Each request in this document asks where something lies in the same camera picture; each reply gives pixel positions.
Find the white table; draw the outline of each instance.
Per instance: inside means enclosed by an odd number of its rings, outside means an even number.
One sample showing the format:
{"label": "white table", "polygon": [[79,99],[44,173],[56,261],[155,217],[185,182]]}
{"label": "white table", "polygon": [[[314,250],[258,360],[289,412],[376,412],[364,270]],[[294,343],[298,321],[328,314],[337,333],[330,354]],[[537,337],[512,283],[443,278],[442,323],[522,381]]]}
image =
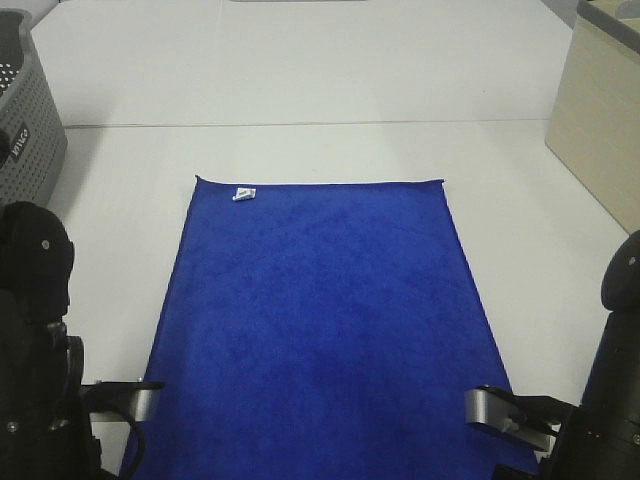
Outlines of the white table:
{"label": "white table", "polygon": [[[73,0],[34,31],[64,123],[101,127],[68,129],[50,204],[85,381],[143,374],[196,174],[445,178],[514,389],[578,402],[626,234],[544,145],[570,30],[539,0],[186,3]],[[112,470],[126,431],[100,430]]]}
{"label": "white table", "polygon": [[[445,178],[515,391],[578,402],[606,320],[600,281],[626,235],[544,146],[545,127],[69,130],[50,208],[76,244],[67,320],[85,341],[85,381],[143,374],[196,174],[230,183]],[[114,468],[126,429],[102,433]]]}
{"label": "white table", "polygon": [[548,118],[540,0],[74,0],[33,32],[65,125]]}

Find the gray laundry basket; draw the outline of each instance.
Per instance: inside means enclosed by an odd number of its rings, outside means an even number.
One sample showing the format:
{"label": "gray laundry basket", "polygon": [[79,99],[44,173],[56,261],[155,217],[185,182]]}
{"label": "gray laundry basket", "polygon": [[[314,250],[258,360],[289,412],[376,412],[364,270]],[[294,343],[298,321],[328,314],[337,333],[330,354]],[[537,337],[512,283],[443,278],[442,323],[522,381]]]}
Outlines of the gray laundry basket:
{"label": "gray laundry basket", "polygon": [[67,138],[21,10],[0,9],[0,205],[45,205]]}

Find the blue towel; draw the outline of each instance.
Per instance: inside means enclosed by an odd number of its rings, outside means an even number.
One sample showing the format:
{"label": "blue towel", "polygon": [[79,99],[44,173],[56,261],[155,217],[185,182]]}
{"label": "blue towel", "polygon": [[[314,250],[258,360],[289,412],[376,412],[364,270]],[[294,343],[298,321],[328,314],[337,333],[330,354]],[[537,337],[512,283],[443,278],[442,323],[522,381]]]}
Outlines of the blue towel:
{"label": "blue towel", "polygon": [[489,480],[536,468],[464,424],[509,388],[441,181],[198,179],[146,378],[139,480]]}

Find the black cable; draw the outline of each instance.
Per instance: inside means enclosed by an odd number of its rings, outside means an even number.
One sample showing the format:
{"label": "black cable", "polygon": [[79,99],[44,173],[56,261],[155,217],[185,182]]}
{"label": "black cable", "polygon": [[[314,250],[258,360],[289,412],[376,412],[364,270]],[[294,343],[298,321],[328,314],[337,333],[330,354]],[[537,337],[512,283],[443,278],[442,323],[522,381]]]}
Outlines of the black cable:
{"label": "black cable", "polygon": [[144,457],[144,453],[147,448],[147,442],[144,438],[144,432],[142,431],[142,428],[140,428],[140,425],[138,425],[138,422],[136,422],[136,419],[133,418],[133,416],[129,412],[126,412],[120,407],[110,403],[102,403],[100,404],[100,407],[100,409],[103,411],[112,412],[122,417],[122,419],[129,424],[136,435],[136,440],[138,443],[136,454],[133,457],[131,465],[129,465],[125,472],[120,477],[118,477],[120,480],[131,480],[133,478],[133,475],[136,473],[136,470],[138,470],[140,463],[142,463],[142,458]]}

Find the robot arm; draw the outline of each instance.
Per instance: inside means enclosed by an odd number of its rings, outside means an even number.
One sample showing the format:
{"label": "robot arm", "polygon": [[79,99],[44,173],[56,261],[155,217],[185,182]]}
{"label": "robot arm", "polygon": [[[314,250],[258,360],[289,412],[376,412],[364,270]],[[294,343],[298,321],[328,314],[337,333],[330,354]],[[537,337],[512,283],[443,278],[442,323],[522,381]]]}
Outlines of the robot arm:
{"label": "robot arm", "polygon": [[81,385],[84,348],[67,335],[74,248],[60,220],[27,202],[0,209],[0,478],[104,480],[90,416],[115,413],[144,451],[146,419],[162,383]]}
{"label": "robot arm", "polygon": [[614,255],[601,296],[611,314],[580,406],[492,387],[467,392],[468,424],[539,451],[555,437],[539,473],[498,465],[493,480],[640,477],[640,231]]}

